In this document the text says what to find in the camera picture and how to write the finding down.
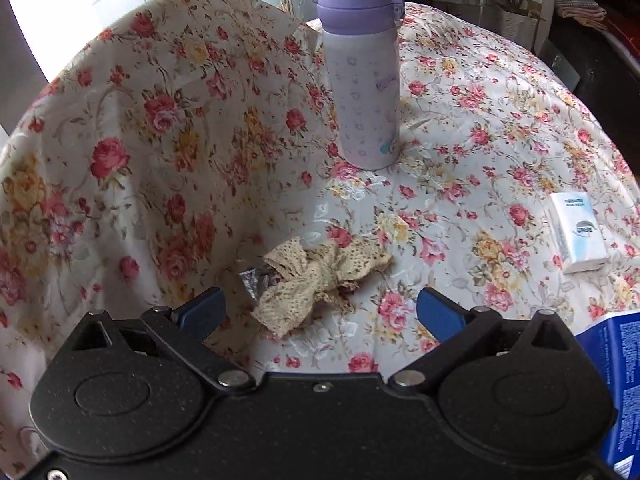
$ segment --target table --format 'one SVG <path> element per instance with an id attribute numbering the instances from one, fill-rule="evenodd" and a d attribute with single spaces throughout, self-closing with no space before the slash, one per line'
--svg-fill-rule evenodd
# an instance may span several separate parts
<path id="1" fill-rule="evenodd" d="M 30 393 L 89 309 L 178 306 L 212 284 L 228 317 L 207 341 L 265 370 L 388 376 L 434 348 L 415 298 L 434 286 L 505 317 L 539 308 L 575 331 L 638 302 L 640 192 L 595 118 L 531 53 L 429 7 L 400 30 L 402 155 L 359 171 L 336 144 L 320 35 L 257 0 L 156 0 L 52 81 L 0 165 L 0 466 L 33 461 Z M 587 191 L 610 249 L 562 275 L 542 211 Z M 236 271 L 299 235 L 355 234 L 394 255 L 281 340 Z"/>

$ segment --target tissue pack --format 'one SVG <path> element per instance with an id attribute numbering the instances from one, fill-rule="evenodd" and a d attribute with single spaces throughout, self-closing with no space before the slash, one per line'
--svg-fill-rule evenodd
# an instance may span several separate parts
<path id="1" fill-rule="evenodd" d="M 609 259 L 586 193 L 552 193 L 546 206 L 546 218 L 565 274 L 595 270 Z"/>

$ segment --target aluminum foil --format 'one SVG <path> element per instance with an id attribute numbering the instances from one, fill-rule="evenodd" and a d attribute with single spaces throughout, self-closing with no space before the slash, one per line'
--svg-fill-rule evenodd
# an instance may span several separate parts
<path id="1" fill-rule="evenodd" d="M 239 273 L 249 296 L 251 296 L 254 306 L 258 305 L 260 297 L 271 285 L 279 283 L 282 279 L 280 273 L 270 266 L 252 267 Z"/>

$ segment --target potted plant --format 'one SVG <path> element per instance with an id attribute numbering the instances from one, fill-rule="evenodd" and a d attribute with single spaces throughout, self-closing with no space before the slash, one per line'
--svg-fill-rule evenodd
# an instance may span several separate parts
<path id="1" fill-rule="evenodd" d="M 498 33 L 531 50 L 540 22 L 540 4 L 531 0 L 498 0 L 500 25 Z"/>

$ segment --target metal screw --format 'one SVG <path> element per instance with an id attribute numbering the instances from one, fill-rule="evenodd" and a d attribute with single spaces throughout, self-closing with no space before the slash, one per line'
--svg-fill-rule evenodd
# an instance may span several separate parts
<path id="1" fill-rule="evenodd" d="M 426 377 L 418 370 L 401 370 L 394 375 L 394 381 L 398 386 L 409 387 L 422 384 Z"/>
<path id="2" fill-rule="evenodd" d="M 331 383 L 318 383 L 314 384 L 314 391 L 316 394 L 324 394 L 328 392 L 334 386 Z"/>
<path id="3" fill-rule="evenodd" d="M 218 376 L 218 382 L 227 388 L 241 388 L 246 386 L 251 377 L 242 370 L 227 370 Z"/>
<path id="4" fill-rule="evenodd" d="M 62 471 L 58 469 L 52 469 L 47 473 L 47 480 L 67 480 L 67 478 Z"/>

